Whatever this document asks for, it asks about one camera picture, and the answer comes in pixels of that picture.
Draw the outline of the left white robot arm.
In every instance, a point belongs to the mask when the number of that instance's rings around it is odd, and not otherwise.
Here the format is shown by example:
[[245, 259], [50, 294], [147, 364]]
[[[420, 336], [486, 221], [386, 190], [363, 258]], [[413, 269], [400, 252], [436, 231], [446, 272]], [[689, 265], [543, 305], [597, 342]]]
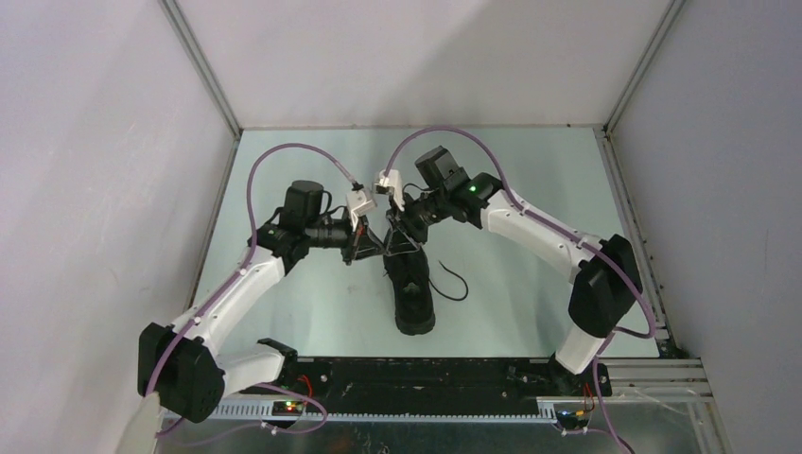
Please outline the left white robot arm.
[[172, 323], [151, 323], [138, 339], [137, 386], [142, 397], [116, 448], [119, 453], [152, 453], [166, 411], [192, 423], [206, 420], [221, 400], [264, 382], [289, 393], [299, 381], [292, 349], [261, 340], [236, 354], [220, 349], [253, 305], [277, 285], [313, 248], [338, 249], [345, 263], [381, 253], [368, 226], [376, 207], [371, 190], [359, 183], [345, 199], [341, 219], [320, 212], [323, 188], [295, 181], [288, 188], [277, 223], [253, 227], [232, 274], [202, 303]]

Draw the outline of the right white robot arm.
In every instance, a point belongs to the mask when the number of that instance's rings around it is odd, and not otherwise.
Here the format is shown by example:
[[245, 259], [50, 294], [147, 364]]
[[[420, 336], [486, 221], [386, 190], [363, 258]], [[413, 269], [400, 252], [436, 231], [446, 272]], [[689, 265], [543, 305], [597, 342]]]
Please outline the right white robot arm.
[[382, 169], [375, 191], [390, 199], [384, 266], [390, 276], [396, 325], [406, 335], [426, 334], [435, 323], [426, 253], [428, 229], [447, 219], [505, 237], [534, 253], [571, 284], [571, 326], [551, 358], [553, 389], [573, 395], [588, 381], [587, 370], [642, 291], [631, 243], [569, 228], [525, 203], [497, 176], [470, 176], [447, 148], [437, 147], [415, 163], [427, 187], [418, 198], [404, 189], [398, 170]]

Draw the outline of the black shoe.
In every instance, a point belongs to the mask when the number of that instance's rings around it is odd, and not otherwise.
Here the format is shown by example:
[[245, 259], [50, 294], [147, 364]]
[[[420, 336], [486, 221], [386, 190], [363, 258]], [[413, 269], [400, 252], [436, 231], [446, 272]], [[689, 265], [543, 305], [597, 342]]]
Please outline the black shoe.
[[394, 320], [407, 336], [425, 335], [436, 322], [429, 283], [429, 266], [423, 250], [384, 256], [383, 265], [393, 290]]

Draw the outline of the black shoelace end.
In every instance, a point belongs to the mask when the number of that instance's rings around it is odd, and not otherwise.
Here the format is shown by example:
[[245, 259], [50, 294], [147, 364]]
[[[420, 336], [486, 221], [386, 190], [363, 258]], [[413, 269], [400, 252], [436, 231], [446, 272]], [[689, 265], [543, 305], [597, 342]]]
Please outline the black shoelace end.
[[429, 286], [432, 288], [432, 290], [437, 295], [446, 299], [447, 301], [451, 302], [465, 301], [470, 295], [470, 287], [466, 279], [461, 274], [449, 268], [441, 260], [438, 261], [438, 267], [442, 272], [450, 276], [454, 280], [455, 284], [446, 287], [445, 290], [442, 290], [441, 287], [432, 278], [429, 278], [428, 283]]

